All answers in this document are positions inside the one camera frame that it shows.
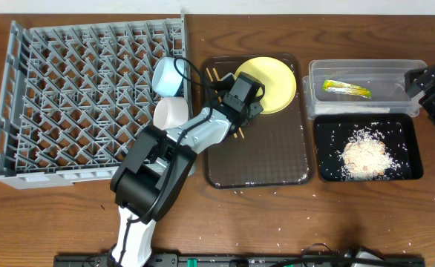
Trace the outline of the yellow plate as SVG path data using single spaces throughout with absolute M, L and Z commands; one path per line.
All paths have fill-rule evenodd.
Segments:
M 260 89 L 258 95 L 263 114 L 277 113 L 285 109 L 296 95 L 296 80 L 291 69 L 282 61 L 272 57 L 255 57 L 245 61 L 235 72 L 249 74 L 265 86 L 265 93 Z

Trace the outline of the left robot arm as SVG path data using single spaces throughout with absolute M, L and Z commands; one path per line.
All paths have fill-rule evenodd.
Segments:
M 208 104 L 181 126 L 144 129 L 114 173 L 110 189 L 120 214 L 109 266 L 143 266 L 157 221 L 175 203 L 197 155 L 262 112 L 265 85 L 241 72 L 204 87 Z

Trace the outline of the pink white bowl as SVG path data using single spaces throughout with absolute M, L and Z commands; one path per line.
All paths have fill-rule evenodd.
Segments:
M 183 97 L 162 98 L 154 110 L 153 125 L 161 130 L 176 128 L 189 120 L 189 107 Z

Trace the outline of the light blue bowl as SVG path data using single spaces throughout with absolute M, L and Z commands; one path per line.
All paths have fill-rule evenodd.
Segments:
M 185 62 L 164 57 L 158 63 L 152 76 L 152 90 L 162 97 L 177 96 L 185 74 Z

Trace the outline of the yellow green wrapper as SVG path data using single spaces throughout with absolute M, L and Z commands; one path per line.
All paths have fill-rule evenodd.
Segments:
M 372 97 L 372 93 L 369 89 L 363 88 L 359 85 L 353 85 L 346 82 L 340 82 L 335 80 L 325 80 L 322 85 L 323 91 L 329 93 L 338 93 L 350 96 L 360 96 L 366 99 Z

